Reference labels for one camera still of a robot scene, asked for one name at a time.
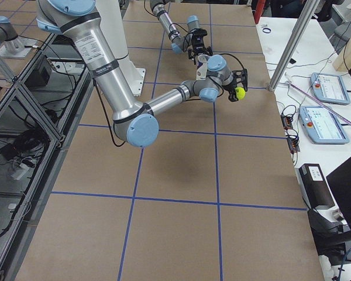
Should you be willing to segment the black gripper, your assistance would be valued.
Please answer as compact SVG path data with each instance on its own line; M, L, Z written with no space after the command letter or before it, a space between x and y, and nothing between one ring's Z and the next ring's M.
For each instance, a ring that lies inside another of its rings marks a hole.
M232 80L229 84L222 86L225 91L229 92L228 99L230 102L237 102L239 100L237 96L236 88L236 81Z
M192 46L192 49L188 49L188 59L191 60L194 65L196 65L196 54L207 54L208 56L212 56L213 51L211 46L208 46L206 48L204 44L194 44Z

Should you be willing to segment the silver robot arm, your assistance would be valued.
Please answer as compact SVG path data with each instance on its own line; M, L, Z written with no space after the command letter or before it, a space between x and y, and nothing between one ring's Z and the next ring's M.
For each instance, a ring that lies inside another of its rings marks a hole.
M187 53L188 59L192 60L195 65L200 55L212 56L211 46L204 44L204 37L208 32L199 24L196 15L191 15L187 19L187 29L173 22L166 10L166 4L170 1L150 1L150 9L161 23L164 31L167 33L171 42L171 49L176 54Z
M186 47L189 58L205 57L206 76L186 80L167 93L149 100L138 101L125 78L119 60L101 29L101 14L95 1L37 1L37 24L44 31L70 38L93 79L113 110L113 130L122 141L137 147L147 147L157 138L159 123L156 115L186 101L215 102L220 92L227 91L229 100L236 102L247 91L247 70L231 70L221 54L213 54L202 45L206 31L198 18L190 16L188 34L181 36L165 9L166 1L150 1L153 15L171 39L171 48L180 53Z

